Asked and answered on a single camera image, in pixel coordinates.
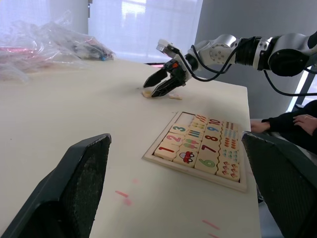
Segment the wooden puzzle board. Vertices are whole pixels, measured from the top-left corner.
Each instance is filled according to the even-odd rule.
[[[241,129],[232,122],[178,112],[143,158],[238,191],[247,190]]]

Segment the person's hand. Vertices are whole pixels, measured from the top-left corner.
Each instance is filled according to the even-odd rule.
[[[295,123],[294,125],[299,125],[309,135],[313,135],[314,130],[317,128],[317,118],[308,114],[299,115],[293,118],[295,119],[293,120]]]
[[[251,131],[256,133],[262,133],[270,129],[269,122],[251,121]]]

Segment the black cable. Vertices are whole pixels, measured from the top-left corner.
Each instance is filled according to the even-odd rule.
[[[182,59],[182,61],[184,62],[186,68],[188,69],[188,71],[190,72],[191,76],[201,82],[210,82],[213,81],[214,79],[216,79],[217,77],[219,77],[219,75],[221,75],[221,73],[224,71],[224,69],[226,68],[226,66],[228,65],[230,59],[233,57],[233,55],[236,53],[236,51],[244,46],[246,43],[248,43],[251,40],[254,40],[255,37],[250,38],[249,40],[246,40],[245,42],[243,42],[242,44],[238,45],[229,55],[228,59],[226,60],[226,62],[224,63],[223,67],[221,68],[221,70],[219,71],[219,73],[217,73],[214,77],[209,78],[209,79],[203,79],[203,78],[199,78],[197,77],[194,72],[192,71],[192,69],[190,68],[190,66],[187,64],[186,60],[184,59],[183,55],[178,51],[176,54],[178,54],[180,56],[180,58]]]
[[[196,56],[198,62],[200,63],[200,65],[201,65],[202,67],[204,67],[206,70],[210,71],[210,72],[223,74],[223,73],[227,73],[228,69],[231,67],[231,64],[230,64],[224,72],[220,72],[220,71],[214,70],[214,69],[212,69],[212,68],[209,68],[209,67],[207,67],[207,66],[203,63],[203,61],[200,59],[200,56],[198,55],[195,46],[192,45],[191,48],[193,49],[193,52],[194,52],[194,54],[195,54],[195,56]]]
[[[265,76],[266,76],[266,79],[268,80],[269,84],[271,85],[271,87],[276,91],[278,92],[279,94],[282,94],[284,96],[289,96],[289,97],[305,97],[305,96],[317,96],[317,93],[284,93],[282,91],[279,91],[275,86],[274,84],[272,83],[272,81],[270,80],[268,74],[267,74],[267,71],[266,70],[263,70]]]
[[[317,74],[317,71],[313,71],[313,70],[310,70],[308,68],[304,68],[304,70],[309,72],[309,73]]]

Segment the red car illustration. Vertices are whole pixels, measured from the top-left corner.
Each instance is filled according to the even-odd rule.
[[[191,151],[187,151],[186,153],[180,153],[179,156],[183,159],[183,161],[187,164],[189,164],[190,162],[192,162],[192,158],[195,157],[195,155],[193,154],[193,152]]]

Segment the person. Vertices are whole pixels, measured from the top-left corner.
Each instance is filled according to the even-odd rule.
[[[286,140],[317,154],[317,100],[302,109],[284,113],[276,118],[251,121],[251,131],[279,132]]]

